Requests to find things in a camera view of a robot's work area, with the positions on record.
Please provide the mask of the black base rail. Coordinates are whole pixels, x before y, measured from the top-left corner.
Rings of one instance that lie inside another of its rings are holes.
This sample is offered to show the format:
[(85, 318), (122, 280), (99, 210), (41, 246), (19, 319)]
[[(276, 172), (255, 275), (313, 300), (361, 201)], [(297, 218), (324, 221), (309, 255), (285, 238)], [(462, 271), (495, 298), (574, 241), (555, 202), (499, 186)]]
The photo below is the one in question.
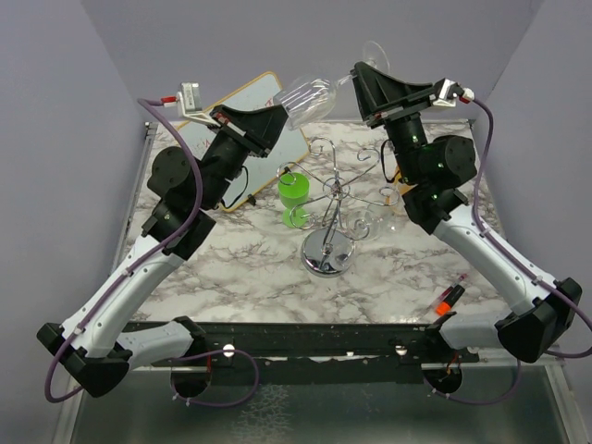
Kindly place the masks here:
[(420, 384), (425, 369), (479, 360), (454, 351), (426, 324), (200, 322), (190, 360), (158, 356), (154, 365), (208, 371), (220, 385)]

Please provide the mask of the red pen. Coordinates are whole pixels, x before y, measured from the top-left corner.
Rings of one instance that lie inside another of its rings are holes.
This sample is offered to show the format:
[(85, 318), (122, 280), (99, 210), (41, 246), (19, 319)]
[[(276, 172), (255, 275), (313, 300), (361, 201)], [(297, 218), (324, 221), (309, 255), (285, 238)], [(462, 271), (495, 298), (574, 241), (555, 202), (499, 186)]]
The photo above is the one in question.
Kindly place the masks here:
[(451, 283), (442, 293), (440, 293), (437, 298), (432, 301), (429, 305), (430, 309), (436, 309), (439, 304), (452, 292), (452, 290), (457, 286), (460, 285), (465, 279), (467, 278), (467, 274), (464, 273), (460, 275), (453, 283)]

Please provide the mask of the clear wine glass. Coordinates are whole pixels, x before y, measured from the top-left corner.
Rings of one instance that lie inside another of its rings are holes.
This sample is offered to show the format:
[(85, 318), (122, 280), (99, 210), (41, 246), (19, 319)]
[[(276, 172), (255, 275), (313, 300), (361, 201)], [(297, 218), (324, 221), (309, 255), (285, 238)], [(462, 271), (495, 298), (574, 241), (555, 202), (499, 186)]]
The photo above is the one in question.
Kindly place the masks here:
[(287, 128), (298, 130), (326, 117), (336, 104), (338, 90), (354, 77), (349, 73), (333, 81), (316, 75), (300, 76), (273, 96), (273, 105), (281, 105), (286, 111)]
[(377, 212), (369, 208), (355, 209), (340, 214), (339, 228), (344, 241), (338, 247), (336, 264), (345, 272), (355, 259), (356, 245), (362, 241), (371, 241), (378, 236), (381, 218)]

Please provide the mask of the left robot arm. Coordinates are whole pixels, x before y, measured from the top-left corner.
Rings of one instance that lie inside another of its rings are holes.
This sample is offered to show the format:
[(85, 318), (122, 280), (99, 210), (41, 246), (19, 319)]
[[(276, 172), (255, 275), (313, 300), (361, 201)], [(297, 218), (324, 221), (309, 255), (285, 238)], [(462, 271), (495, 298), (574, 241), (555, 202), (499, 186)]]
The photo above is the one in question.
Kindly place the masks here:
[(39, 329), (37, 339), (54, 357), (47, 384), (62, 365), (80, 389), (98, 398), (137, 367), (164, 360), (191, 365), (202, 359), (204, 334), (186, 316), (136, 332), (124, 328), (161, 282), (204, 243), (216, 224), (209, 211), (222, 202), (248, 157), (271, 153), (288, 120), (280, 105), (253, 111), (218, 105), (210, 116), (207, 125), (215, 137), (202, 157), (179, 140), (154, 159), (147, 186), (159, 201), (113, 274), (67, 320)]

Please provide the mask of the chrome wine glass rack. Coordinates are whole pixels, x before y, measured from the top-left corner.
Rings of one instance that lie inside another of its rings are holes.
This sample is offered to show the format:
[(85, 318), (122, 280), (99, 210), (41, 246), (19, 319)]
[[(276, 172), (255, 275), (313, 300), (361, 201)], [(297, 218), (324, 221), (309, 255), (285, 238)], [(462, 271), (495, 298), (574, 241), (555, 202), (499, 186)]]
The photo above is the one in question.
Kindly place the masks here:
[(327, 137), (314, 137), (309, 143), (308, 151), (312, 157), (318, 158), (327, 146), (331, 149), (331, 173), (327, 178), (319, 178), (299, 162), (287, 162), (277, 168), (277, 181), (286, 172), (301, 173), (308, 178), (309, 197), (303, 205), (308, 221), (303, 228), (297, 228), (306, 233), (300, 247), (302, 265), (316, 277), (336, 278), (346, 272), (336, 264), (338, 247), (344, 241), (339, 228), (340, 214), (362, 208), (377, 212), (381, 218), (379, 236), (384, 232), (383, 219), (393, 217), (394, 214), (387, 198), (395, 191), (395, 186), (390, 183), (380, 186), (378, 197), (374, 200), (355, 195), (352, 186), (367, 179), (373, 170), (383, 164), (380, 152), (376, 148), (359, 149), (356, 160), (360, 163), (368, 161), (370, 165), (353, 178), (345, 179), (338, 168), (337, 148), (333, 141)]

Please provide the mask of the orange black marker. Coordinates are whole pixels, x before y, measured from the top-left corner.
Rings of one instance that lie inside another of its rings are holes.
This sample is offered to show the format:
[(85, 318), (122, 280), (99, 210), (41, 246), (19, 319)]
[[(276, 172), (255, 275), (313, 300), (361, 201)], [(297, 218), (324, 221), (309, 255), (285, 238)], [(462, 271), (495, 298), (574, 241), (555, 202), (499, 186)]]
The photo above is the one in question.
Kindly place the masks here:
[(443, 316), (448, 313), (464, 293), (465, 288), (462, 285), (455, 286), (450, 291), (450, 293), (439, 303), (438, 307), (436, 308), (436, 314)]

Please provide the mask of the green plastic goblet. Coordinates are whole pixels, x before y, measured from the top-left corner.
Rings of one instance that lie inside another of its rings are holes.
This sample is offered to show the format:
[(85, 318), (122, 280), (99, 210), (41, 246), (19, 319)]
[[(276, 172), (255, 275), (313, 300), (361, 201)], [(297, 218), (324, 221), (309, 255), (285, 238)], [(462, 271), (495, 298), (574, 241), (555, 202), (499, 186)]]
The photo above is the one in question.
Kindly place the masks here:
[(308, 201), (310, 184), (307, 177), (297, 172), (282, 174), (277, 182), (279, 199), (284, 206), (282, 222), (288, 228), (303, 228), (308, 215), (303, 205)]

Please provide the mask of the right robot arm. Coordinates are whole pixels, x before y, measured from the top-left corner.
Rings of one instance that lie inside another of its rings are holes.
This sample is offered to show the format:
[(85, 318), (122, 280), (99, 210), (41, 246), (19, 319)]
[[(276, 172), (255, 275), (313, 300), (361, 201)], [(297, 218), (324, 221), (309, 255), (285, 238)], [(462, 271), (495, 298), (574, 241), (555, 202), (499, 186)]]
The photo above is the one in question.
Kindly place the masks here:
[(425, 338), (426, 354), (445, 362), (459, 349), (503, 348), (522, 362), (536, 362), (580, 314), (582, 288), (526, 259), (480, 217), (478, 200), (461, 193), (463, 184), (480, 181), (486, 164), (472, 140), (427, 140), (423, 110), (476, 103), (475, 93), (448, 79), (407, 83), (365, 62), (356, 63), (351, 75), (363, 122), (385, 129), (401, 182), (410, 188), (402, 196), (409, 219), (460, 254), (508, 305), (499, 313), (440, 315), (437, 332)]

